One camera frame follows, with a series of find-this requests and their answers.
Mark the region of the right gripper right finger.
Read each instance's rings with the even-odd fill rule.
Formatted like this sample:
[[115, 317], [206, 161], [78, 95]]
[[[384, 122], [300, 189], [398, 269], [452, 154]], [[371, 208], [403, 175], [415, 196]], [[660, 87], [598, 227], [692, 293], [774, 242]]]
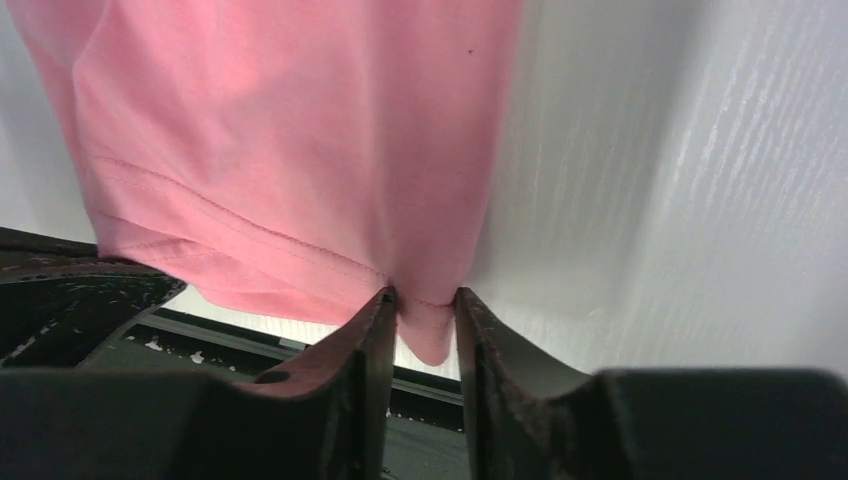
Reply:
[[476, 479], [843, 479], [847, 385], [803, 368], [587, 374], [455, 297]]

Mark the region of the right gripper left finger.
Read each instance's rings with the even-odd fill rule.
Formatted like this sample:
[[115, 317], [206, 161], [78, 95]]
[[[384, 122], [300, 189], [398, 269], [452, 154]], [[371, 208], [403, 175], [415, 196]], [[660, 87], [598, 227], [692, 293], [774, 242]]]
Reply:
[[5, 479], [377, 479], [397, 295], [250, 382], [189, 371], [12, 369]]

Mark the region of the pink t-shirt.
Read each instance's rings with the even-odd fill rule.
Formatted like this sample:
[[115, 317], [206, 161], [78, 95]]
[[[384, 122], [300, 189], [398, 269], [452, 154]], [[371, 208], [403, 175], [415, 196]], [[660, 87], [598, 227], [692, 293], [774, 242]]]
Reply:
[[379, 289], [449, 354], [520, 1], [11, 1], [104, 257], [340, 325]]

